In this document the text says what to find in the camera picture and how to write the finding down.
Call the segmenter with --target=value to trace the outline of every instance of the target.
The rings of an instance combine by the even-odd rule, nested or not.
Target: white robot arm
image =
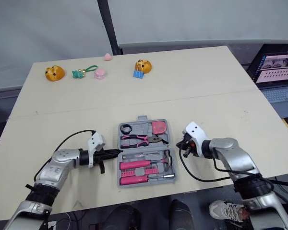
[[[105,145],[101,134],[92,131],[88,140],[88,150],[60,149],[45,163],[35,177],[34,186],[26,185],[31,190],[8,221],[5,230],[39,230],[47,225],[53,202],[63,187],[69,172],[87,165],[89,168],[99,164],[101,173],[105,172],[103,160],[117,157],[118,149],[103,150]]]
[[[270,182],[262,177],[249,154],[239,147],[235,139],[209,140],[195,122],[189,123],[183,134],[183,141],[177,144],[181,160],[181,150],[185,150],[184,157],[192,153],[197,157],[213,159],[217,170],[229,173],[235,191],[241,194],[243,204],[251,213],[253,225],[260,222],[261,229],[264,226],[262,223],[273,222],[276,223],[274,227],[288,229],[288,215],[271,189]],[[225,170],[217,168],[216,159],[222,161]]]

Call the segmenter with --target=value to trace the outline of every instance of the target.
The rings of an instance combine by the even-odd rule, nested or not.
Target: white wall
[[[109,0],[118,43],[288,40],[288,0]]]
[[[105,53],[96,0],[0,0],[0,89],[22,86],[33,62]]]

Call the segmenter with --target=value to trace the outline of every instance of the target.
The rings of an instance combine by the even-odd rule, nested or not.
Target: gray tool case
[[[150,143],[148,146],[140,146],[136,148],[128,148],[123,149],[122,145],[133,145],[140,143],[142,140],[140,139],[126,139],[123,140],[122,137],[126,134],[123,134],[120,130],[122,125],[128,124],[132,127],[132,131],[128,135],[148,135],[149,137],[155,136],[153,135],[152,130],[152,122],[153,121],[163,121],[167,125],[167,130],[165,133],[158,135],[158,137],[162,138],[168,143],[164,143],[163,141],[157,143]],[[128,122],[128,123],[121,123],[119,124],[119,131],[118,131],[118,148],[123,150],[118,155],[118,165],[117,165],[117,183],[118,186],[121,188],[130,188],[130,187],[138,187],[138,186],[145,186],[145,185],[152,185],[152,184],[165,184],[165,183],[174,183],[177,178],[177,168],[176,168],[176,159],[175,159],[175,152],[173,149],[169,148],[170,145],[170,134],[169,134],[169,127],[168,123],[165,119],[158,119],[158,120],[147,120],[147,116],[139,116],[138,121],[136,122]],[[165,158],[165,154],[168,153],[171,157],[171,166],[166,171],[168,164],[162,162],[161,160]],[[132,168],[132,169],[120,169],[120,164],[122,162],[132,162],[132,161],[158,161],[152,162],[149,166],[140,167],[140,168]],[[145,176],[146,173],[148,174],[148,182],[140,182],[136,184],[121,184],[121,178],[129,177],[129,176]],[[172,177],[165,177],[162,176],[166,175],[174,175]]]

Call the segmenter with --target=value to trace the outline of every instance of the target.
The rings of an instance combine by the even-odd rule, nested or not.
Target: laptop screen
[[[256,70],[258,87],[288,85],[288,54],[265,54]]]

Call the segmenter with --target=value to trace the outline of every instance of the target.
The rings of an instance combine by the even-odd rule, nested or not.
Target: yellow plush toy
[[[134,69],[143,73],[149,73],[152,70],[152,64],[148,60],[138,60],[135,63]]]
[[[48,67],[45,71],[45,76],[50,81],[58,81],[62,79],[65,75],[65,72],[60,66]]]

